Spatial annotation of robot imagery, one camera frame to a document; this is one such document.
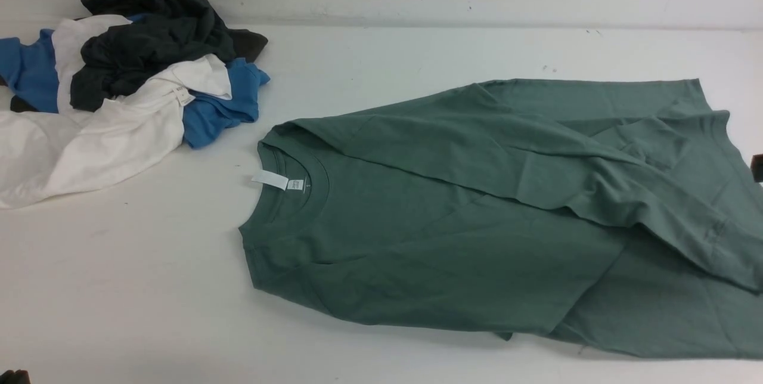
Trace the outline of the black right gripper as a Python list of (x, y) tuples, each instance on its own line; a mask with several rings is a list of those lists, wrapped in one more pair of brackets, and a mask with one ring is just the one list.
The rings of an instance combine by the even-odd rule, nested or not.
[(751, 161), (751, 173), (756, 183), (763, 183), (763, 155), (756, 154)]

